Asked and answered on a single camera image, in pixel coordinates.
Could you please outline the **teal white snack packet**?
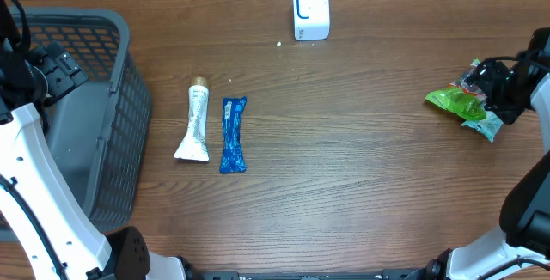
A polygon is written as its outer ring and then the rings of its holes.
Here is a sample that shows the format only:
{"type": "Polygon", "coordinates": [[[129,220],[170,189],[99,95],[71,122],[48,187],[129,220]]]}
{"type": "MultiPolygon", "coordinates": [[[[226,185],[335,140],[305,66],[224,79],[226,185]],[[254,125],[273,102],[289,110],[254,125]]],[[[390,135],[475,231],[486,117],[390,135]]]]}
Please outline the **teal white snack packet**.
{"type": "Polygon", "coordinates": [[[484,119],[479,121],[467,120],[461,125],[476,130],[492,143],[503,124],[503,121],[494,112],[488,111],[484,119]]]}

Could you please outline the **green clear snack bag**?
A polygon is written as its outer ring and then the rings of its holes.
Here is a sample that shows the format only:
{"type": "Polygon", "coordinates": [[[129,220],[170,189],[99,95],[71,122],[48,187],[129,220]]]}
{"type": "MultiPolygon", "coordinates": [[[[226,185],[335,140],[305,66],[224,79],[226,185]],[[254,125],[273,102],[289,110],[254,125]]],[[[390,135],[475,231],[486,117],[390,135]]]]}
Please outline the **green clear snack bag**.
{"type": "Polygon", "coordinates": [[[486,95],[469,79],[474,73],[476,67],[480,64],[478,59],[474,59],[458,79],[449,83],[447,86],[430,92],[425,99],[431,104],[457,116],[466,121],[481,121],[486,118],[484,108],[486,95]]]}

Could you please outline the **white tube with gold cap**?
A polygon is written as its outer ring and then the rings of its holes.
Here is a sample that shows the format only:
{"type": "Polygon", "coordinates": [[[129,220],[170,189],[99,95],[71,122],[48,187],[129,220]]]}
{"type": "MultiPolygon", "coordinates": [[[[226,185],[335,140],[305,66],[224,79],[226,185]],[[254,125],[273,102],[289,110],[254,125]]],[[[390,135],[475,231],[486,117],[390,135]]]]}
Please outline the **white tube with gold cap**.
{"type": "Polygon", "coordinates": [[[209,95],[207,79],[202,76],[194,77],[188,89],[189,110],[186,135],[174,153],[175,159],[200,162],[210,160],[205,143],[209,95]]]}

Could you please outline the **blue snack packet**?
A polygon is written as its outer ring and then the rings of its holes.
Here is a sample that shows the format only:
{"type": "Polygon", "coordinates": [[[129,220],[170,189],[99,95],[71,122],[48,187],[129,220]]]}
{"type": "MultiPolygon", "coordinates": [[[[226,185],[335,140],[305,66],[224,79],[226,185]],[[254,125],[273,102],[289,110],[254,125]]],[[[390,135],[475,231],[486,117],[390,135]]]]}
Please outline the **blue snack packet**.
{"type": "Polygon", "coordinates": [[[247,97],[223,99],[223,154],[220,173],[243,173],[247,166],[241,147],[241,116],[247,97]]]}

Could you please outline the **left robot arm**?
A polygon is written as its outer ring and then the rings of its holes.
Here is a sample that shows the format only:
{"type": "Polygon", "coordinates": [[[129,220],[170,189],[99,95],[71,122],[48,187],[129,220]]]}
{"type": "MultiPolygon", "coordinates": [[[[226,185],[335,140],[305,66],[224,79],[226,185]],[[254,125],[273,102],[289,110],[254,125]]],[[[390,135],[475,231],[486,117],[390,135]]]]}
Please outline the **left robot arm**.
{"type": "Polygon", "coordinates": [[[129,224],[151,95],[105,9],[1,0],[1,230],[38,279],[192,279],[129,224]]]}

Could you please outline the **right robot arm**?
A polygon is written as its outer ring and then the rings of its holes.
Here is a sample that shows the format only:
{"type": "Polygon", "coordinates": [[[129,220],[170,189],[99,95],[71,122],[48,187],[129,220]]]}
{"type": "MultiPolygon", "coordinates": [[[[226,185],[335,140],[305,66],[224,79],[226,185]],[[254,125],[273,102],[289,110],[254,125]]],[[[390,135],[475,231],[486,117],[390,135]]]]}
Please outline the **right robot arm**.
{"type": "MultiPolygon", "coordinates": [[[[536,112],[549,146],[549,30],[539,28],[515,56],[474,60],[469,71],[426,99],[489,133],[536,112]]],[[[549,267],[549,156],[506,197],[499,224],[467,246],[448,249],[410,279],[503,279],[524,268],[549,267]]]]}

